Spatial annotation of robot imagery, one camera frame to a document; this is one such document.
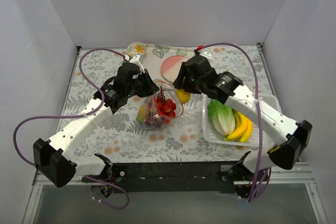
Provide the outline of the clear orange-zip bag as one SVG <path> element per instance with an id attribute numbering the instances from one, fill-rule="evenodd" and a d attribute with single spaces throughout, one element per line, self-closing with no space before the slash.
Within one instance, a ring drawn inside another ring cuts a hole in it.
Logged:
<path id="1" fill-rule="evenodd" d="M 184 113 L 184 105 L 171 84 L 155 81 L 159 91 L 146 97 L 135 118 L 136 125 L 144 130 L 159 130 L 173 123 Z"/>

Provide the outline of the lychee bunch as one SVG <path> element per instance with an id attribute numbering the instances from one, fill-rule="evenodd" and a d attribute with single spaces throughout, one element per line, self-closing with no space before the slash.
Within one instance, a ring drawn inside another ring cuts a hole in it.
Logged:
<path id="1" fill-rule="evenodd" d="M 167 98 L 163 88 L 160 88 L 158 94 L 154 96 L 154 102 L 160 117 L 176 118 L 176 103 L 171 98 Z"/>

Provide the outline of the orange mango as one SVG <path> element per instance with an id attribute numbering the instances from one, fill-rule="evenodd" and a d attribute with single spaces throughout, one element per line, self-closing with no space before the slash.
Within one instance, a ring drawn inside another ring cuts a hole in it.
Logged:
<path id="1" fill-rule="evenodd" d="M 139 110 L 138 110 L 138 114 L 136 116 L 136 121 L 140 124 L 142 124 L 145 120 L 145 117 L 146 117 L 146 106 L 145 105 L 142 105 L 140 106 Z"/>

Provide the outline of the brown passion fruit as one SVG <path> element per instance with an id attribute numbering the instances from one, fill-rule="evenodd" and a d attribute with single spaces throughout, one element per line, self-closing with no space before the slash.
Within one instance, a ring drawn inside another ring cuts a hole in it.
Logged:
<path id="1" fill-rule="evenodd" d="M 158 114 L 148 114 L 145 117 L 144 125 L 151 129 L 160 128 L 162 126 L 161 117 Z"/>

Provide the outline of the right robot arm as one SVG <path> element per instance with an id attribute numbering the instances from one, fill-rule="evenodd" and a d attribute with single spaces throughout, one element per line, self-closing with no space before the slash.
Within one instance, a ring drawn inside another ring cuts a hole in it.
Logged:
<path id="1" fill-rule="evenodd" d="M 196 55 L 183 62 L 173 85 L 186 92 L 203 93 L 242 113 L 273 141 L 271 147 L 261 148 L 261 156 L 257 152 L 245 153 L 228 170 L 227 175 L 232 178 L 248 181 L 260 170 L 273 166 L 291 170 L 308 145 L 312 130 L 308 121 L 297 122 L 258 100 L 238 77 L 227 71 L 217 73 L 204 56 Z"/>

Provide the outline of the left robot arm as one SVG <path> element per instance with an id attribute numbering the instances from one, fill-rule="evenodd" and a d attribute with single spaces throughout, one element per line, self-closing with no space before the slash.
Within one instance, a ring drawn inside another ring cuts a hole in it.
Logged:
<path id="1" fill-rule="evenodd" d="M 61 131 L 33 144 L 35 167 L 54 185 L 62 187 L 73 177 L 91 176 L 100 182 L 112 176 L 112 162 L 101 154 L 75 157 L 75 150 L 94 131 L 112 117 L 129 98 L 149 97 L 159 90 L 142 63 L 130 60 L 122 64 L 115 77 L 108 79 L 94 94 L 85 109 L 85 116 L 71 121 Z"/>

